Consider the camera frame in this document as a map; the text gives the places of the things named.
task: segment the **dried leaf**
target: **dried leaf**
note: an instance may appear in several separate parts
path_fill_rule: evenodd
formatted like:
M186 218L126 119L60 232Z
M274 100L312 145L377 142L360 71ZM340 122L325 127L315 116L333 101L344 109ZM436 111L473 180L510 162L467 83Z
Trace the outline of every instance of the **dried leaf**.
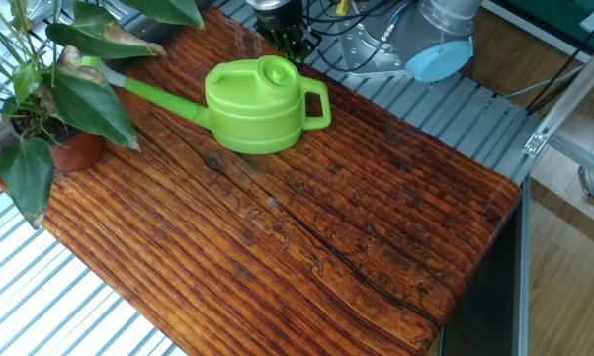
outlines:
M75 2L75 21L71 25L51 24L48 37L59 45L74 45L88 56L128 58L167 55L159 44L143 41L128 33L110 13L97 5Z
M68 45L61 52L57 60L57 69L102 86L108 83L106 77L99 70L81 65L81 53L79 53L79 49L72 45Z
M50 93L45 85L41 85L32 95L40 101L40 105L47 114L51 116L57 115L57 108L55 107L52 93Z
M106 34L106 39L109 41L112 41L115 44L144 45L147 48L149 48L149 50L151 50L153 53L155 53L157 55L162 55L164 57L167 56L167 51L165 51L165 48L163 48L162 45L153 44L153 43L149 43L147 41L141 40L138 37L127 32L126 29L124 29L119 24L111 24L108 28L106 28L105 34Z

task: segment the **plant leaf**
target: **plant leaf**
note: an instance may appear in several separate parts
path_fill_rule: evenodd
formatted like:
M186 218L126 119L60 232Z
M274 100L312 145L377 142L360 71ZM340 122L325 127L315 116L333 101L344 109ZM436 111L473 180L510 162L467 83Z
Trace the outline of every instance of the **plant leaf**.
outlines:
M42 76L30 64L20 64L13 69L13 86L16 101L22 103L42 84Z
M16 28L19 32L28 31L33 28L33 21L27 17L27 7L29 6L28 0L9 0L11 2L11 25Z
M16 207L35 229L42 225L55 166L48 143L28 139L0 150L0 178Z
M194 0L121 0L150 19L166 24L188 25L202 29L205 23Z
M50 86L50 75L44 76L55 101L58 119L90 134L102 135L119 146L138 149L126 111L110 84L96 83L57 70L55 87Z
M83 55L100 58L167 55L160 44L148 43L124 30L102 7L76 1L74 14L75 21L71 25L49 25L48 37L59 45L76 46Z
M41 113L40 108L38 108L35 104L27 102L18 104L18 102L16 102L16 97L9 97L2 103L0 117L2 120L9 120L11 116L17 113L21 108L27 109L28 111L35 114Z

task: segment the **wood grain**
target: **wood grain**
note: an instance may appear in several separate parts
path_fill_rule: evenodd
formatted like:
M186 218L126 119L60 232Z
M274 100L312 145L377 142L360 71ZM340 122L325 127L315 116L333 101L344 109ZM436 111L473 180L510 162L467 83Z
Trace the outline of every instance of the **wood grain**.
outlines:
M235 29L204 17L125 74L204 104L238 59ZM520 190L303 74L328 83L332 126L266 156L120 91L142 152L108 144L57 175L44 227L189 354L424 355Z

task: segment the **terracotta pot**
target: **terracotta pot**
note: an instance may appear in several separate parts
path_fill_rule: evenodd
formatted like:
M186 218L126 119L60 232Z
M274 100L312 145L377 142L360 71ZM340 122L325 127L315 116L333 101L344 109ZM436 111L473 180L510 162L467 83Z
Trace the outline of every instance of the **terracotta pot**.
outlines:
M11 129L17 138L20 133L11 122ZM103 139L100 136L80 131L70 138L59 141L59 144L49 143L50 155L55 168L64 172L74 172L92 167L101 159L103 154Z

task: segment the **watering can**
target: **watering can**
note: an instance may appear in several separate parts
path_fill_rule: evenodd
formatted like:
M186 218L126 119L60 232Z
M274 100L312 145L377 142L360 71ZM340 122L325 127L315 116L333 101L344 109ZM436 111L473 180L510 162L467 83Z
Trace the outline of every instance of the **watering can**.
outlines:
M111 83L210 130L219 144L239 153L279 152L297 143L302 131L331 123L327 86L273 55L216 66L205 79L207 108L131 78L115 83L112 70L102 72ZM322 116L307 115L306 93L320 96Z

